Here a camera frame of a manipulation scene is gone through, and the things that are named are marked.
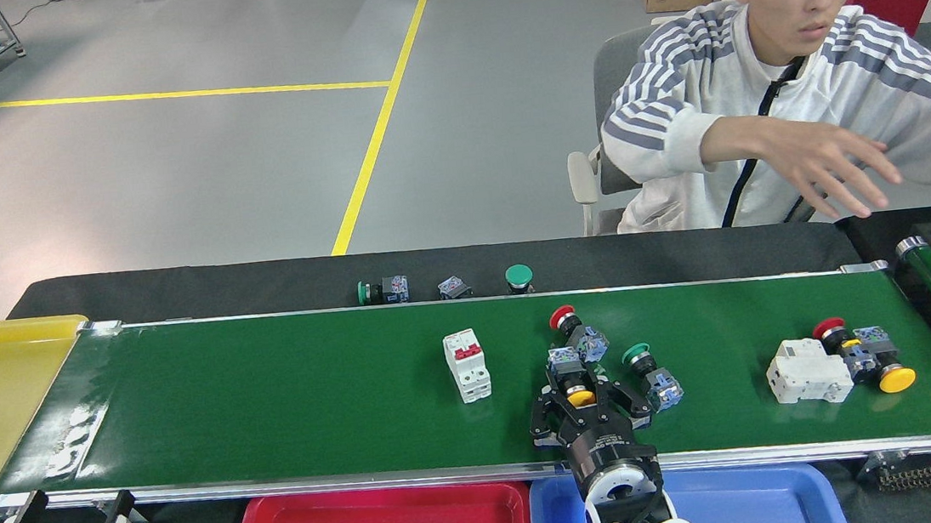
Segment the person's right hand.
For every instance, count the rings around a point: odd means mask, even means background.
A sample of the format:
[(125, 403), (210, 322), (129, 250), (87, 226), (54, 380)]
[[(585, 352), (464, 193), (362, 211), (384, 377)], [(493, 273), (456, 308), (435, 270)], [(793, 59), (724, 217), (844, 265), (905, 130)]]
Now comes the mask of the person's right hand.
[(883, 190), (864, 168), (891, 185), (903, 182), (886, 144), (826, 122), (772, 119), (756, 156), (797, 188), (812, 208), (834, 219), (840, 208), (863, 219), (887, 206)]

